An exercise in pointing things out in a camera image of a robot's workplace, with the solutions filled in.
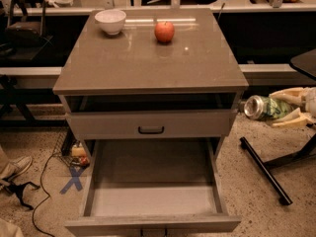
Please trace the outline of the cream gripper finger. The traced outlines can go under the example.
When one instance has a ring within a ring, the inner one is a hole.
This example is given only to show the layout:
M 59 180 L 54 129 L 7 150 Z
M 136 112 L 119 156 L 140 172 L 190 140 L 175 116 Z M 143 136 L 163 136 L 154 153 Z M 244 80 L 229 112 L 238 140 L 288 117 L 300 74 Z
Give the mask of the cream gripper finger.
M 279 128 L 291 128 L 291 127 L 303 127 L 307 124 L 313 123 L 313 117 L 308 113 L 303 113 L 300 108 L 295 109 L 290 114 L 283 118 L 278 118 L 272 121 L 272 127 Z
M 269 94 L 269 97 L 275 100 L 285 101 L 291 105 L 302 105 L 302 87 L 288 88 L 284 90 L 275 91 Z

